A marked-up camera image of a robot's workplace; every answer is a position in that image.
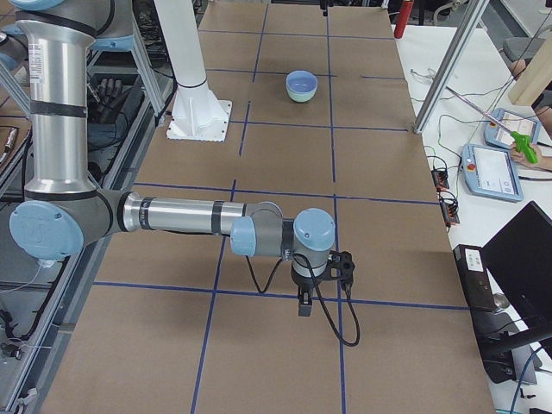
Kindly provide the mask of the person hand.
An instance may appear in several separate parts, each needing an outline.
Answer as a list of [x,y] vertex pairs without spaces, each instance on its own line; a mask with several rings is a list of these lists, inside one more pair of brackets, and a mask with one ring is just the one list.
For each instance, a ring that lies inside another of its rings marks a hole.
[[536,144],[531,144],[530,147],[533,149],[533,151],[536,154],[536,157],[538,158],[537,163],[530,163],[529,161],[527,161],[524,153],[520,153],[517,151],[517,147],[515,143],[511,144],[511,149],[510,149],[511,159],[514,162],[517,162],[518,164],[527,166],[529,168],[537,168],[545,171],[551,171],[552,170],[551,157],[547,155],[543,155],[541,149]]

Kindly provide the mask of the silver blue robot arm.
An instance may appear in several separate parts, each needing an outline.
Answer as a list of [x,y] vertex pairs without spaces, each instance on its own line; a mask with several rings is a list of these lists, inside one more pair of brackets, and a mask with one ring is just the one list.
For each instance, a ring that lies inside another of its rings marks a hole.
[[97,188],[88,176],[87,54],[97,41],[135,33],[129,1],[18,1],[17,27],[28,40],[34,175],[9,219],[16,244],[61,260],[118,232],[138,229],[221,235],[235,254],[290,261],[298,312],[331,279],[335,224],[311,208],[286,219],[273,203],[145,198]]

